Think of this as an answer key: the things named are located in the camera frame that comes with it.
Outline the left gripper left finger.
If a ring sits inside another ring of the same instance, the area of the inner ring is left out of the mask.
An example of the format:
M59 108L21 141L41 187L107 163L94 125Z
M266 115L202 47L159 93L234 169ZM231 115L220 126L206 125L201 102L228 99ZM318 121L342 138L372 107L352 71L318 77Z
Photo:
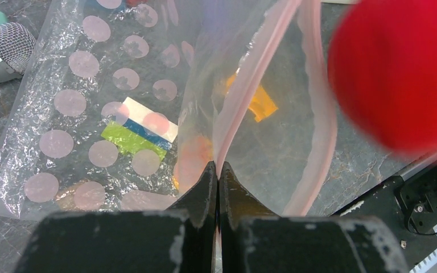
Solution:
M212 272L217 174L165 210L59 212L43 219L16 272Z

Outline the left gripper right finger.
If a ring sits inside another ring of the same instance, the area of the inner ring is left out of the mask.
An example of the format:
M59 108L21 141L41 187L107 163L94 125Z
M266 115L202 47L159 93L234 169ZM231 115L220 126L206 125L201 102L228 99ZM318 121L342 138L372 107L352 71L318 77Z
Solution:
M240 184L219 179L224 272L407 272L396 237L376 217L281 217Z

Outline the red toy apple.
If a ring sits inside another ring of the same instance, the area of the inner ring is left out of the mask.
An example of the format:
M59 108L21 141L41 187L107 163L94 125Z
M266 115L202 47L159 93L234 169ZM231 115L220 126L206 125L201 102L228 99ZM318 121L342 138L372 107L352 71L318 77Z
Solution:
M332 36L328 80L345 115L401 157L437 151L437 1L359 1Z

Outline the clear polka dot zip bag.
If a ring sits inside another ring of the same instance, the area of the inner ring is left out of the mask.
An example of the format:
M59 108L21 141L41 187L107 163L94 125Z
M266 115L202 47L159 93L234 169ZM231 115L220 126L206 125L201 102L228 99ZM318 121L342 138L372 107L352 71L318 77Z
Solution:
M53 1L0 139L0 216L154 210L178 199L178 148L213 162L273 212L302 216L325 180L336 114L324 81L319 1ZM262 84L278 110L248 106ZM160 160L101 133L132 98L178 125Z

